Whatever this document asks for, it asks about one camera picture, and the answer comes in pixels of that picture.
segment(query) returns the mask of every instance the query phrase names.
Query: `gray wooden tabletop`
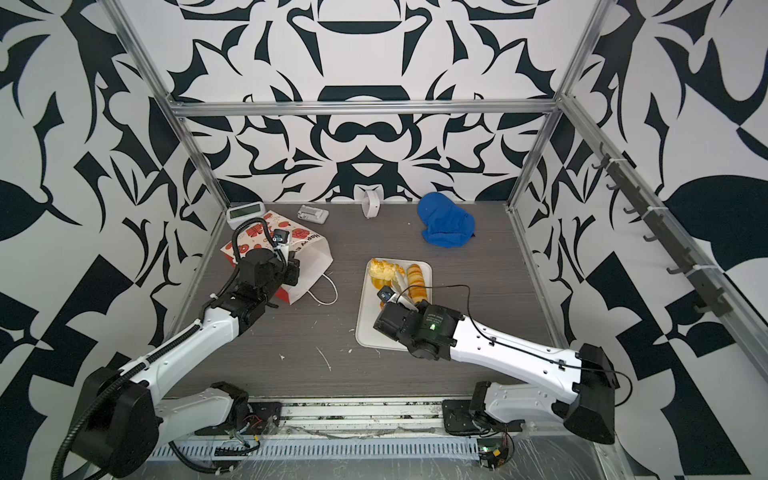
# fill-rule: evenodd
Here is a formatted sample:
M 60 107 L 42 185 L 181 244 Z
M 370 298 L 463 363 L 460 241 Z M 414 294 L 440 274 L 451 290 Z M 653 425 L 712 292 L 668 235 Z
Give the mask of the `gray wooden tabletop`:
M 270 206 L 297 220 L 299 205 Z M 241 337 L 223 346 L 184 377 L 169 393 L 185 396 L 227 381 L 252 396 L 450 396 L 470 395 L 483 380 L 520 383 L 480 366 L 428 361 L 407 352 L 374 350 L 355 340 L 357 312 L 366 264 L 372 257 L 422 260 L 432 266 L 433 284 L 467 283 L 472 288 L 473 317 L 492 328 L 537 343 L 550 338 L 519 245 L 502 203 L 463 204 L 475 217 L 476 237 L 460 248 L 435 247 L 424 241 L 424 225 L 413 204 L 382 205 L 366 219 L 360 205 L 326 205 L 324 225 L 306 226 L 329 242 L 333 264 L 327 270 L 339 300 L 319 306 L 309 295 L 293 305 L 278 302 Z M 220 245 L 232 231 L 225 227 Z M 184 324 L 197 316 L 208 295 L 223 285 L 232 267 L 215 252 L 200 281 Z M 313 293 L 333 299 L 321 279 Z M 466 311 L 463 289 L 433 291 L 434 303 Z M 320 355 L 323 352 L 326 361 Z

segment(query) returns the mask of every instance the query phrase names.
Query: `black hook rack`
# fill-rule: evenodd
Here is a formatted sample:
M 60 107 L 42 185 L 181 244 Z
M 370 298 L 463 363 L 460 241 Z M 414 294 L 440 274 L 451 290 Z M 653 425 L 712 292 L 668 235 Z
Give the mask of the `black hook rack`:
M 705 307 L 697 307 L 697 312 L 712 312 L 716 316 L 723 316 L 733 311 L 728 300 L 723 298 L 723 289 L 707 275 L 705 269 L 697 265 L 691 256 L 689 247 L 685 246 L 683 239 L 679 237 L 677 228 L 672 225 L 670 214 L 666 208 L 651 205 L 644 195 L 641 185 L 636 185 L 622 169 L 621 164 L 627 162 L 612 161 L 607 155 L 603 158 L 598 168 L 605 168 L 608 176 L 614 181 L 614 185 L 608 185 L 609 190 L 619 189 L 629 200 L 631 209 L 624 208 L 627 214 L 644 212 L 642 220 L 653 233 L 652 236 L 643 236 L 647 242 L 658 241 L 675 262 L 675 268 L 667 268 L 670 275 L 684 273 L 694 289 L 706 303 Z

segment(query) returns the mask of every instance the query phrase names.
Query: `white tray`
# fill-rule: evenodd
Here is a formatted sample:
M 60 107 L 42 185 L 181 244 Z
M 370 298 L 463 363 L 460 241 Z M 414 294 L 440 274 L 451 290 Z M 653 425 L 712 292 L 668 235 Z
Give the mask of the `white tray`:
M 392 258 L 376 258 L 376 260 L 385 260 L 395 265 L 400 265 L 406 273 L 408 267 L 414 263 L 422 268 L 425 286 L 432 286 L 432 267 L 427 262 L 416 262 L 412 260 L 397 260 Z M 362 295 L 360 297 L 360 310 L 357 313 L 357 328 L 355 329 L 355 339 L 362 346 L 372 349 L 386 350 L 405 350 L 404 345 L 391 340 L 383 333 L 373 329 L 373 323 L 381 313 L 381 300 L 376 295 L 379 291 L 373 286 L 371 277 L 368 275 L 368 269 L 371 267 L 370 261 L 366 265 L 366 274 L 362 278 Z M 432 289 L 427 289 L 427 301 L 432 302 Z

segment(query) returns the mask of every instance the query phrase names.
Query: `paper bag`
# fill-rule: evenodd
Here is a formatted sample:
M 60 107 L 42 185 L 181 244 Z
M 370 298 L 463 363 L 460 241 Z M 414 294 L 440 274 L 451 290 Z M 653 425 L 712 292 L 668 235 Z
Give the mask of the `paper bag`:
M 299 265 L 299 282 L 296 286 L 283 285 L 277 291 L 276 297 L 286 303 L 296 302 L 315 284 L 333 262 L 328 240 L 319 233 L 271 210 L 264 215 L 264 220 L 266 220 L 270 232 L 280 228 L 288 230 L 292 234 L 290 251 L 296 252 L 296 258 L 301 262 Z M 242 232 L 237 237 L 237 246 L 241 256 L 254 248 L 272 248 L 264 236 L 261 223 L 256 223 Z M 229 242 L 224 245 L 221 251 L 227 255 L 227 259 L 234 267 L 232 243 Z

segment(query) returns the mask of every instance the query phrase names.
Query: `wallpaper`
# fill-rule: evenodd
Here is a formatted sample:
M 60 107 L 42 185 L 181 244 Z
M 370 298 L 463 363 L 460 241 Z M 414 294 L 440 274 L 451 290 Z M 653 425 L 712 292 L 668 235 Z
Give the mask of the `wallpaper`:
M 230 201 L 507 200 L 543 114 L 191 119 Z
M 768 384 L 563 118 L 518 214 L 571 348 L 602 346 L 634 392 L 616 433 L 638 478 L 764 478 Z M 619 377 L 616 403 L 628 395 Z
M 768 317 L 768 2 L 620 0 L 574 90 Z
M 39 479 L 84 378 L 162 342 L 220 208 L 94 0 L 2 3 L 0 111 L 0 476 Z
M 596 0 L 130 0 L 180 101 L 552 98 Z

